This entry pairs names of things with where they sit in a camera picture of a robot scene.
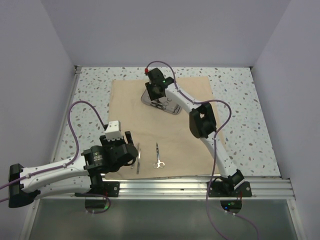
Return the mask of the steel instrument tray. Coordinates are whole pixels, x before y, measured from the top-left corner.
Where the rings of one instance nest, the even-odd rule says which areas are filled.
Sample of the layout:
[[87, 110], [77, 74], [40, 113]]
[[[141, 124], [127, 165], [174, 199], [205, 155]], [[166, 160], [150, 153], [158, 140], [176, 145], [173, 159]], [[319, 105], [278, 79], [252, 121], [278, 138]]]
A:
[[176, 104], [170, 98], [167, 98], [167, 97], [161, 97], [156, 100], [151, 100], [150, 96], [146, 90], [143, 92], [140, 100], [143, 104], [150, 106], [150, 107], [153, 107], [153, 106], [151, 106], [151, 101], [159, 101], [159, 102], [163, 103], [165, 106], [170, 106], [172, 108], [172, 110], [162, 110], [162, 111], [169, 113], [169, 114], [172, 114], [172, 115], [178, 115], [182, 110], [181, 106], [179, 106], [178, 104]]

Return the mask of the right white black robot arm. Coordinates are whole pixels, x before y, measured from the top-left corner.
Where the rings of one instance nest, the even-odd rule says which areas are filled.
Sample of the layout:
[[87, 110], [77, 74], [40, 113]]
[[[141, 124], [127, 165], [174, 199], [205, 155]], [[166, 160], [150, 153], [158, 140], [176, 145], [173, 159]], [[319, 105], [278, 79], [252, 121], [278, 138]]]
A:
[[177, 84], [175, 77], [165, 77], [158, 68], [146, 68], [144, 73], [149, 78], [145, 86], [150, 100], [165, 97], [188, 113], [190, 132], [204, 143], [213, 157], [213, 166], [218, 167], [218, 189], [227, 196], [235, 196], [241, 190], [245, 178], [219, 140], [218, 132], [221, 128], [217, 128], [211, 101], [199, 101], [192, 97]]

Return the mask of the steel forceps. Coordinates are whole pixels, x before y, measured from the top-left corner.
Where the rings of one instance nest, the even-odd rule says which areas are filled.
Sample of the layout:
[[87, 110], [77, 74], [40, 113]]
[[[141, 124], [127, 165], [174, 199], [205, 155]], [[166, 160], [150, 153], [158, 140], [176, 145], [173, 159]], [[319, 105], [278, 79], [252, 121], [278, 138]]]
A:
[[155, 108], [158, 108], [158, 109], [161, 109], [161, 110], [172, 110], [172, 108], [170, 107], [170, 106], [168, 106], [168, 105], [164, 105], [162, 102], [159, 102], [159, 101], [157, 101], [157, 100], [154, 100], [154, 101], [151, 101], [150, 102], [150, 105], [152, 106], [152, 107], [155, 107]]

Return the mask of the steel scissors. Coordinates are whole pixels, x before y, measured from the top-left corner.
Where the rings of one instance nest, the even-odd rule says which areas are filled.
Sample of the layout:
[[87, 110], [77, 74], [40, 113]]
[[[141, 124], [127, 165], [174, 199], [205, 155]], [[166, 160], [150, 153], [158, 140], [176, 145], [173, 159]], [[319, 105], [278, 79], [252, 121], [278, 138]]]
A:
[[159, 145], [156, 143], [156, 162], [153, 164], [155, 169], [163, 169], [165, 167], [165, 163], [160, 160], [160, 151]]

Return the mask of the beige cloth wrap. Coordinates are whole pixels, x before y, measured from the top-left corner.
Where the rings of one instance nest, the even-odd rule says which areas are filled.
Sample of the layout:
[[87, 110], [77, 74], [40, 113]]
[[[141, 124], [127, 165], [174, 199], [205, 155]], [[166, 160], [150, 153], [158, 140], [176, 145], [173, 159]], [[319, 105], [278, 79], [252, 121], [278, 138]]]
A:
[[[141, 148], [141, 162], [139, 174], [135, 168], [123, 166], [105, 177], [131, 180], [209, 175], [213, 158], [204, 143], [192, 135], [189, 114], [182, 110], [173, 115], [142, 103], [145, 89], [144, 80], [112, 82], [108, 119], [120, 121], [121, 132], [131, 132], [134, 144]], [[157, 161], [156, 143], [164, 168], [153, 167]]]

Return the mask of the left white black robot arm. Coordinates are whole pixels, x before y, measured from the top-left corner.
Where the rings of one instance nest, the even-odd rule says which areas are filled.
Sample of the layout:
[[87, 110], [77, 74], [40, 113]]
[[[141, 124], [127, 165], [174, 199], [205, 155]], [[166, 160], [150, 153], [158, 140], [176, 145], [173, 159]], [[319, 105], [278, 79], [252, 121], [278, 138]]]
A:
[[13, 164], [9, 169], [8, 206], [20, 208], [34, 200], [64, 193], [78, 197], [109, 197], [102, 174], [115, 173], [132, 165], [138, 156], [132, 134], [126, 131], [119, 139], [100, 136], [101, 145], [69, 158], [38, 167]]

